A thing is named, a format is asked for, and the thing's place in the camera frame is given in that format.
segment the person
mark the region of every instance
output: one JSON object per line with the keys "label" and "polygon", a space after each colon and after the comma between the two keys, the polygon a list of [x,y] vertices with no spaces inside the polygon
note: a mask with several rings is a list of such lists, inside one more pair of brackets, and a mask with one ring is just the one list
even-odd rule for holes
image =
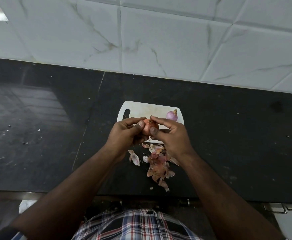
{"label": "person", "polygon": [[[218,239],[283,240],[285,237],[236,194],[192,148],[184,125],[150,117],[168,129],[151,128],[192,182]],[[106,144],[55,189],[0,231],[0,240],[201,239],[181,222],[149,209],[104,212],[80,226],[110,169],[128,148],[148,139],[143,118],[114,124]]]}

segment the left hand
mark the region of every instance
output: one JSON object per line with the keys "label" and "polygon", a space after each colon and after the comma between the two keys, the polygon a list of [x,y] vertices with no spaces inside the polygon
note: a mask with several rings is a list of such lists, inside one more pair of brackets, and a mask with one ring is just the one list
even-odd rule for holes
{"label": "left hand", "polygon": [[104,148],[114,154],[117,162],[124,158],[130,146],[141,144],[149,139],[148,136],[140,133],[145,127],[144,119],[146,117],[128,118],[114,124]]}

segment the plaid shirt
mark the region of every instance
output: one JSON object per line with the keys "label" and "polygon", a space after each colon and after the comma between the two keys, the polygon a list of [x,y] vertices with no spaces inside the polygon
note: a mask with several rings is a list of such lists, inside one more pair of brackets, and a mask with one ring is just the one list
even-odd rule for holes
{"label": "plaid shirt", "polygon": [[180,221],[153,210],[105,211],[82,225],[72,240],[202,239]]}

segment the forearm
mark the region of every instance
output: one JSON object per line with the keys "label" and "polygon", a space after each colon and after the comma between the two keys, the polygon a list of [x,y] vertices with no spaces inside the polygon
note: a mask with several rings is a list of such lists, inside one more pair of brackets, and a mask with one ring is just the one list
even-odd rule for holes
{"label": "forearm", "polygon": [[285,239],[195,152],[179,160],[220,239]]}
{"label": "forearm", "polygon": [[29,239],[71,239],[114,161],[102,148],[11,226]]}

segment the white cutting board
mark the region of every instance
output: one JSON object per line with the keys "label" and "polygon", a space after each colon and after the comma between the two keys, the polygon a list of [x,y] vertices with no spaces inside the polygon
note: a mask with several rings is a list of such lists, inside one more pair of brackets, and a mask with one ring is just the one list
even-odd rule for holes
{"label": "white cutting board", "polygon": [[[120,108],[119,113],[118,113],[117,122],[123,120],[123,116],[126,109],[130,110],[129,118],[146,117],[147,119],[149,119],[151,115],[159,117],[159,118],[166,118],[166,114],[169,111],[174,111],[175,109],[177,109],[177,116],[178,116],[177,122],[184,125],[183,115],[180,109],[177,107],[169,107],[169,106],[163,106],[163,105],[157,105],[157,104],[145,104],[145,103],[132,102],[132,101],[125,101],[122,104],[122,107]],[[159,125],[159,129],[167,129],[167,127],[165,127],[164,125]],[[150,138],[146,142],[164,144],[162,141],[152,140]]]}

